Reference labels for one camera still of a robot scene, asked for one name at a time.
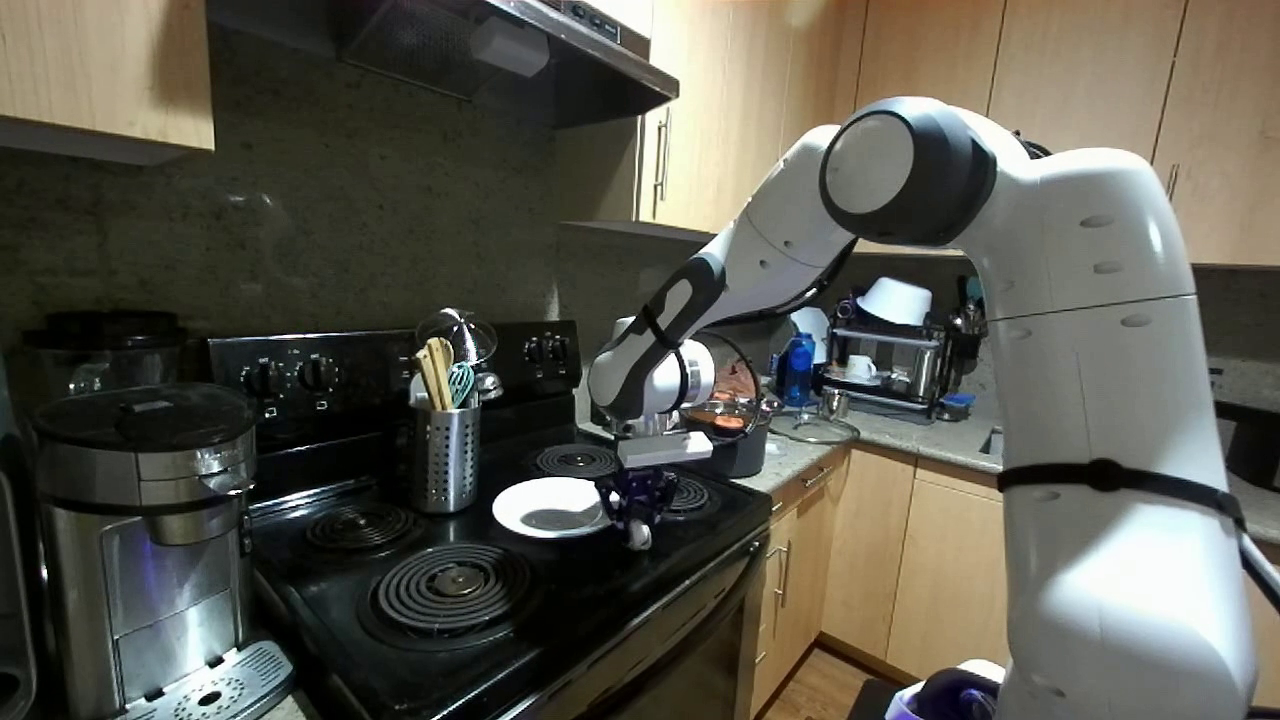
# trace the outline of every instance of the coffee maker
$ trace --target coffee maker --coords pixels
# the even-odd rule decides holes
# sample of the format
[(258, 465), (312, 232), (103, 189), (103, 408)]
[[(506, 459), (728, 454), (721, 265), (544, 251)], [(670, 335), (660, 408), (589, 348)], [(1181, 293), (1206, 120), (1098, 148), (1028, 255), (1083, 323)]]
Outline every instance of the coffee maker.
[(246, 654), (241, 522), (258, 418), (214, 384), (121, 389), (35, 418), (35, 504), (67, 715), (158, 701), (241, 715), (290, 659)]

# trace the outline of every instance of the countertop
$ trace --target countertop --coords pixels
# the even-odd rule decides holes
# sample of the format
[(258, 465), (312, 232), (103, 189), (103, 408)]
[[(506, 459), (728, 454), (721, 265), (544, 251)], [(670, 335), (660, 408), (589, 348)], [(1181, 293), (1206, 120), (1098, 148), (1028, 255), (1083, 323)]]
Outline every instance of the countertop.
[[(1006, 469), (1006, 436), (993, 418), (967, 418), (960, 423), (941, 422), (914, 422), (914, 418), (885, 418), (847, 408), (836, 422), (799, 422), (799, 418), (777, 418), (764, 447), (764, 469), (758, 477), (743, 477), (739, 485), (758, 494), (777, 494), (808, 465), (825, 459), (836, 447), (891, 447), (919, 459), (943, 459), (956, 469), (977, 471), (999, 471)], [(1234, 477), (1234, 497), (1244, 509), (1244, 523), (1261, 543), (1280, 550), (1280, 494), (1257, 488), (1242, 477)]]

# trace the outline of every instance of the oven door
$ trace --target oven door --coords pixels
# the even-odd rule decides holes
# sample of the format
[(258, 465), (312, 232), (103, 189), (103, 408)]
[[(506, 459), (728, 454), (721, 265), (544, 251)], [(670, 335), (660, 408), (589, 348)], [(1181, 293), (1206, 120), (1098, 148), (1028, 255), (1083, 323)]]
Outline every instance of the oven door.
[(514, 715), (702, 715), (754, 709), (754, 627), (764, 531), (723, 551), (609, 650)]

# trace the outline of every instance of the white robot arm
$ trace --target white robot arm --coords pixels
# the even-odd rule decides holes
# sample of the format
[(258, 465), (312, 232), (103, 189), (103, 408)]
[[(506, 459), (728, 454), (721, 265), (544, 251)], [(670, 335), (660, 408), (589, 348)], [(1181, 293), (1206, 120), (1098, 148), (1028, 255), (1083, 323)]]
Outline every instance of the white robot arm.
[(1134, 154), (1037, 160), (919, 95), (811, 128), (598, 358), (594, 400), (675, 408), (644, 389), (686, 335), (799, 296), (851, 237), (956, 244), (990, 290), (1014, 614), (995, 715), (1244, 715), (1257, 658), (1195, 285)]

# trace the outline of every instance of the black stove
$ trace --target black stove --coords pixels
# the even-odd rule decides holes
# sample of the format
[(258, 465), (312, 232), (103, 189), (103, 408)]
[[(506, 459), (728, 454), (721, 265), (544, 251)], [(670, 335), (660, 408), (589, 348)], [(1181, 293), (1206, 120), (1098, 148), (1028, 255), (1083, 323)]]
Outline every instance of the black stove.
[(774, 504), (708, 469), (644, 477), (649, 551), (629, 522), (572, 542), (498, 523), (491, 497), (527, 477), (636, 485), (572, 422), (572, 323), (498, 333), (509, 395), (479, 412), (479, 500), (452, 515), (403, 500), (414, 333), (214, 341), (214, 377), (259, 400), (258, 617), (331, 715), (603, 715), (760, 576)]

